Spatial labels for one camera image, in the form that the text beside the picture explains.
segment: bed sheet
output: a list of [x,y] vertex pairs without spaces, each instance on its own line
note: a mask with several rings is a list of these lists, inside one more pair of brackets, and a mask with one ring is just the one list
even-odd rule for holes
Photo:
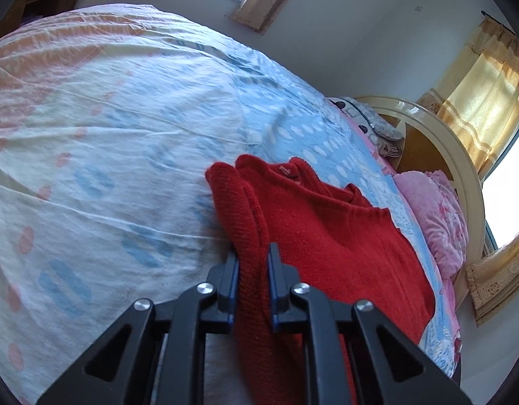
[[[420,348],[448,375],[441,280],[392,179],[323,95],[263,54],[152,6],[76,10],[0,40],[0,375],[24,403],[133,300],[221,262],[204,172],[308,161],[388,207],[434,289]],[[251,403],[231,337],[207,340],[205,403]]]

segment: silver bolt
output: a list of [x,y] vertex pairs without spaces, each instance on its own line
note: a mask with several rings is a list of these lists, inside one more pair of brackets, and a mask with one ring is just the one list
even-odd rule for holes
[[151,302],[147,299],[139,299],[134,302],[134,309],[137,311],[146,311],[151,307]]
[[310,285],[308,283],[297,283],[293,285],[293,292],[296,294],[308,294],[310,292]]
[[214,286],[208,282],[203,282],[196,286],[196,289],[200,294],[210,294],[214,291]]
[[358,302],[355,303],[355,307],[361,312],[369,312],[374,308],[374,303],[370,300],[358,300]]

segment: red knit fabric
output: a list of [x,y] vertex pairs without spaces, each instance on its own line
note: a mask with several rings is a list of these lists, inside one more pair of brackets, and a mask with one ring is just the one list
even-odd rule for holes
[[374,302],[414,342],[434,315],[434,294],[388,209],[352,184],[322,183],[299,158],[268,165],[251,155],[206,172],[214,206],[240,260],[235,336],[242,373],[257,405],[304,403],[300,341],[270,328],[267,250],[331,299]]

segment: curtain rod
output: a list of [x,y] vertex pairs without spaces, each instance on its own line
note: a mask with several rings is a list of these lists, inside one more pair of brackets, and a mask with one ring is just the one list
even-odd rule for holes
[[511,29],[509,29],[506,25],[504,25],[503,23],[500,23],[498,20],[496,20],[494,17],[492,17],[489,13],[481,10],[481,13],[485,16],[485,17],[489,17],[489,18],[492,18],[493,21],[495,21],[496,23],[498,24],[501,24],[505,29],[507,29],[510,33],[512,33],[514,36],[516,36],[516,34],[514,32],[511,31]]

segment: headboard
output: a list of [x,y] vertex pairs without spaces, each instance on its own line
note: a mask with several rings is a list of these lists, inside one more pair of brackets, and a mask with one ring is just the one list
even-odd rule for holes
[[[442,170],[453,185],[469,232],[466,265],[482,258],[484,248],[484,200],[479,176],[471,158],[454,132],[433,113],[406,100],[363,96],[367,103],[405,136],[403,154],[393,163],[398,172]],[[464,270],[455,277],[456,308],[469,293]]]

